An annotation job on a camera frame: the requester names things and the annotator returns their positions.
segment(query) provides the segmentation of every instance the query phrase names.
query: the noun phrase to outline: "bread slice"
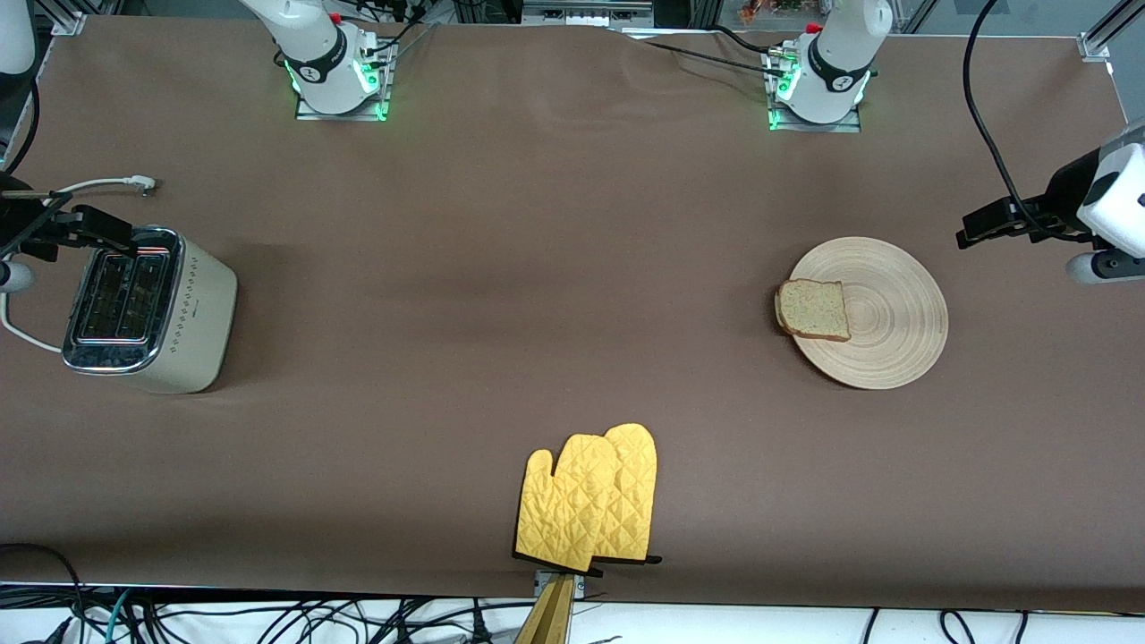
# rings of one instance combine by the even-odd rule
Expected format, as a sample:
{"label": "bread slice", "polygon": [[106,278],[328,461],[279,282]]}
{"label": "bread slice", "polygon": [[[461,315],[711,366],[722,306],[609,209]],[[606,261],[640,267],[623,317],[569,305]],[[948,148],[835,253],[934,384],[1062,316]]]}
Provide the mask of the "bread slice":
{"label": "bread slice", "polygon": [[788,280],[775,293],[775,315],[792,336],[839,343],[851,339],[843,282]]}

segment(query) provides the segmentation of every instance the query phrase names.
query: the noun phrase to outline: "round bamboo plate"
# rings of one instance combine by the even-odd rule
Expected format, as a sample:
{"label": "round bamboo plate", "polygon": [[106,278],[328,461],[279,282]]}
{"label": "round bamboo plate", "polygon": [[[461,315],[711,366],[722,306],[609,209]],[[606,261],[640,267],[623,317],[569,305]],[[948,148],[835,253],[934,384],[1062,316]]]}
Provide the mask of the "round bamboo plate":
{"label": "round bamboo plate", "polygon": [[795,338],[807,360],[836,380],[864,390],[901,387],[938,361],[949,329],[942,291],[902,249],[870,237],[824,242],[791,278],[843,282],[851,340]]}

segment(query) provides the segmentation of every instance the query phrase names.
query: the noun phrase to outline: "quilted oven mitt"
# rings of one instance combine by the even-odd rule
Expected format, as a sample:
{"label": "quilted oven mitt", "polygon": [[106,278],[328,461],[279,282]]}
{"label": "quilted oven mitt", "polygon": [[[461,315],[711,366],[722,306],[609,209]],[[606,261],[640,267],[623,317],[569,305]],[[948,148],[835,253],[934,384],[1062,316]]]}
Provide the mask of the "quilted oven mitt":
{"label": "quilted oven mitt", "polygon": [[587,572],[597,553],[618,469],[616,448],[603,437],[569,437],[555,471],[551,451],[534,451],[521,486],[515,552],[561,568]]}
{"label": "quilted oven mitt", "polygon": [[635,423],[608,430],[605,440],[616,449],[619,466],[597,543],[597,557],[642,564],[652,536],[656,443],[648,430]]}

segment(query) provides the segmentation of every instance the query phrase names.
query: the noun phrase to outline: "white cable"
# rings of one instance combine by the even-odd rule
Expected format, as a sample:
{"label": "white cable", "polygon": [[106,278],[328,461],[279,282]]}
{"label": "white cable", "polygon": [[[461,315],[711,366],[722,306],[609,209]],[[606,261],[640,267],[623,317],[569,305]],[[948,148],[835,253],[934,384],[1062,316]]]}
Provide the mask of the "white cable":
{"label": "white cable", "polygon": [[[11,253],[3,256],[3,261],[8,261],[9,259],[11,259]],[[16,325],[8,320],[8,293],[6,292],[0,292],[0,323],[3,323],[3,328],[11,331],[17,338],[27,340],[42,350],[61,353],[60,347],[49,345],[48,343],[29,336],[24,331],[17,329]]]}
{"label": "white cable", "polygon": [[86,190],[88,188],[95,188],[96,186],[116,186],[126,184],[134,186],[140,190],[153,190],[158,182],[150,176],[143,176],[142,174],[133,174],[131,176],[113,176],[109,179],[92,179],[88,181],[80,181],[74,186],[69,186],[62,190],[56,190],[56,193],[77,193],[79,190]]}

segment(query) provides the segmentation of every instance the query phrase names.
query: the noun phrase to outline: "brown tabletop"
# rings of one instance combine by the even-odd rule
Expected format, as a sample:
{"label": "brown tabletop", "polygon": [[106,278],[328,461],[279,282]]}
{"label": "brown tabletop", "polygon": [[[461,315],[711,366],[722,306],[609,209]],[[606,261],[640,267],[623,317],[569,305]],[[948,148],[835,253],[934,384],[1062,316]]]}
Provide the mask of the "brown tabletop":
{"label": "brown tabletop", "polygon": [[[335,124],[293,119],[258,22],[90,19],[56,41],[18,175],[163,178],[85,202],[184,233],[238,308],[191,396],[0,335],[0,536],[89,581],[528,595],[528,454],[639,422],[664,563],[608,566],[611,599],[1145,608],[1145,291],[1072,284],[1069,244],[957,250],[1003,194],[964,45],[891,38],[863,132],[815,135],[769,132],[750,72],[617,33],[441,28],[388,123]],[[1123,124],[1073,40],[979,50],[1025,194]],[[775,329],[772,290],[844,235],[946,294],[946,351],[903,388],[835,384]],[[85,260],[35,265],[14,320],[62,337]],[[14,559],[0,576],[63,580]]]}

